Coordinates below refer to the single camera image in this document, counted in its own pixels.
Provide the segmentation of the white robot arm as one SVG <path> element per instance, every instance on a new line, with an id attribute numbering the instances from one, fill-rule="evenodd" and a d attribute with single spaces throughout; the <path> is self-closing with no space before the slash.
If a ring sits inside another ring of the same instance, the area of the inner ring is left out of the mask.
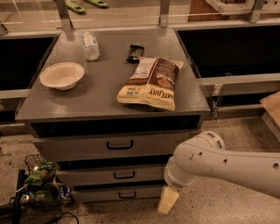
<path id="1" fill-rule="evenodd" d="M 222 179 L 279 198 L 280 153 L 226 150 L 218 134 L 201 132 L 180 143 L 169 158 L 157 210 L 168 214 L 196 176 Z"/>

